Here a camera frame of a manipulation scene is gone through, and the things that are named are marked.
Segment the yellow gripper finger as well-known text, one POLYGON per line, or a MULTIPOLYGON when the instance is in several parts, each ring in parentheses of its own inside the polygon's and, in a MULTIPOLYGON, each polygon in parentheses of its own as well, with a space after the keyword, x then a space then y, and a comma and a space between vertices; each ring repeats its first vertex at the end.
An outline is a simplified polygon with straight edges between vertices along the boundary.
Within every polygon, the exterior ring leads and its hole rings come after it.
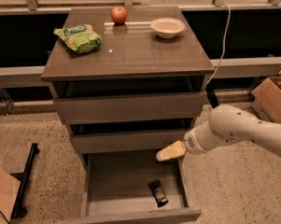
POLYGON ((182 141, 176 141, 170 146, 163 148, 156 154, 158 161, 169 161, 184 156, 186 147, 182 141))

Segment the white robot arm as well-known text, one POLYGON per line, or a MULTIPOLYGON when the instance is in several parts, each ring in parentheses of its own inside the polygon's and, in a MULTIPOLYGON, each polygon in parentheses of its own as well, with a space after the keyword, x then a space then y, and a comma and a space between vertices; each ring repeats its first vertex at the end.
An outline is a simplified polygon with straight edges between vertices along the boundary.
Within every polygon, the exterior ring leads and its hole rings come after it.
POLYGON ((281 158, 281 124, 256 118, 232 105, 219 105, 209 115, 208 121, 184 134, 156 154, 158 161, 183 157, 186 152, 204 154, 217 147, 238 141, 250 141, 281 158))

